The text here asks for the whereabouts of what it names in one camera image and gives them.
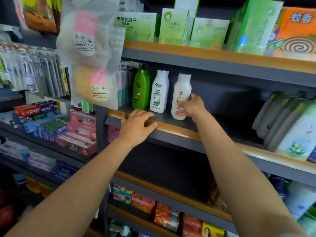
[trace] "person's left arm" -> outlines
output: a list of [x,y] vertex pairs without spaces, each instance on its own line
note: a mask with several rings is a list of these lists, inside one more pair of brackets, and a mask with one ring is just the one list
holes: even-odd
[[19,221],[6,237],[78,237],[91,223],[117,168],[157,127],[144,122],[152,112],[135,110],[122,116],[120,135]]

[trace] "red toothpaste box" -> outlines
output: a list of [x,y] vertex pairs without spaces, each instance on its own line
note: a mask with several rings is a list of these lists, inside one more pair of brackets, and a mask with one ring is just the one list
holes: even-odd
[[28,117],[40,113],[52,111],[54,109],[60,109],[60,103],[58,101],[43,101],[34,104],[22,105],[14,107],[15,113],[18,116]]
[[95,127],[95,115],[88,114],[82,111],[71,112],[70,120],[72,123]]
[[87,137],[91,140],[96,140],[97,133],[96,133],[96,127],[90,126],[90,125],[80,125],[76,122],[67,122],[67,129],[69,132],[75,133],[77,135],[81,135],[83,137]]
[[91,156],[97,151],[96,141],[71,132],[58,136],[57,143],[86,156]]

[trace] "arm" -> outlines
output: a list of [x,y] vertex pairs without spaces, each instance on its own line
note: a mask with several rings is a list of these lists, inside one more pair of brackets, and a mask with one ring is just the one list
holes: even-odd
[[191,116],[196,123],[216,183],[243,237],[275,237],[283,233],[302,234],[273,186],[254,163],[235,145],[202,99],[178,102],[179,116]]
[[157,127],[157,123],[144,127],[151,116],[154,114],[140,110],[133,111],[128,120],[122,116],[119,137],[19,221],[6,237],[83,236],[117,168]]

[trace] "pink label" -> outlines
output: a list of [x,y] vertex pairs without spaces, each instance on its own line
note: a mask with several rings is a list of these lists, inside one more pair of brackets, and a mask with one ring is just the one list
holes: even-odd
[[91,85],[106,85],[106,69],[105,68],[96,68],[91,77]]
[[90,12],[80,11],[76,17],[74,31],[94,37],[96,23],[97,15],[91,14]]

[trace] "person's right arm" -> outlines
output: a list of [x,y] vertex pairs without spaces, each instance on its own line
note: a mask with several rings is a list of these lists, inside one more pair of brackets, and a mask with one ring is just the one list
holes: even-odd
[[191,116],[201,136],[212,172],[240,237],[276,237],[304,231],[290,215],[273,186],[205,109],[191,95],[180,101],[179,116]]

